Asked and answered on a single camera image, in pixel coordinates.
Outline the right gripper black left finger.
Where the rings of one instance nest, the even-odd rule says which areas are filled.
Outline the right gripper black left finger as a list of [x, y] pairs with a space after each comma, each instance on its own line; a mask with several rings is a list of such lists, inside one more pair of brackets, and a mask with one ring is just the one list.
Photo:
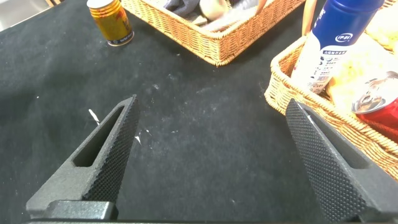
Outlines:
[[56, 201], [115, 203], [139, 123], [136, 95], [118, 103], [28, 200], [32, 218]]

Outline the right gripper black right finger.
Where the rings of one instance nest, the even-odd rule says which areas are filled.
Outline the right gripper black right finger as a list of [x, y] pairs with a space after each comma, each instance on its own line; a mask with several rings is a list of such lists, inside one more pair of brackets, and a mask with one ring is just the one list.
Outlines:
[[397, 181], [305, 104], [285, 118], [329, 222], [397, 221]]

